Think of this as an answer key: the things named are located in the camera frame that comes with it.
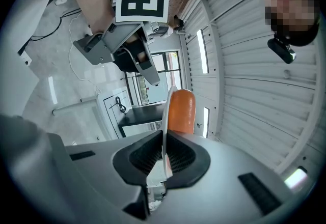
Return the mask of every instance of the fluorescent light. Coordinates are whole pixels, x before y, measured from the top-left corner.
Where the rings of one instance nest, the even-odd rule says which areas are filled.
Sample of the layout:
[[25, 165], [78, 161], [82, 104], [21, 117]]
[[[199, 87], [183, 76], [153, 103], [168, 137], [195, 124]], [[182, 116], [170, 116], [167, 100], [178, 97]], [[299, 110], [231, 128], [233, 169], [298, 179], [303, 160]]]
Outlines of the fluorescent light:
[[203, 74], [207, 74], [208, 73], [207, 54], [206, 54], [206, 46], [205, 46], [202, 30], [197, 31], [197, 38], [199, 43], [200, 57], [202, 59]]
[[49, 80], [49, 86], [50, 86], [50, 92], [51, 92], [52, 102], [53, 102], [53, 104], [57, 104], [58, 101], [57, 101], [57, 96], [56, 96], [56, 92], [55, 92], [55, 86], [53, 84], [53, 77], [50, 76], [48, 78], [48, 80]]
[[307, 177], [307, 174], [300, 168], [296, 169], [295, 172], [285, 180], [285, 184], [290, 188], [296, 187], [302, 183]]
[[203, 137], [207, 138], [208, 130], [208, 120], [209, 119], [209, 109], [204, 107], [204, 127], [203, 127]]

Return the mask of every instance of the orange object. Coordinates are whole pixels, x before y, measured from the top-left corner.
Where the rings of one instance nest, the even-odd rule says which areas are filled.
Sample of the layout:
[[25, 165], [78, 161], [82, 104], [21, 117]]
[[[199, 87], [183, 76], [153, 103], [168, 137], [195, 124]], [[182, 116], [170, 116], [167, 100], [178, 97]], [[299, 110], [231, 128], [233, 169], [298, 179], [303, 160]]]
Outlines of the orange object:
[[171, 96], [168, 130], [194, 133], [196, 100], [189, 90], [178, 90]]

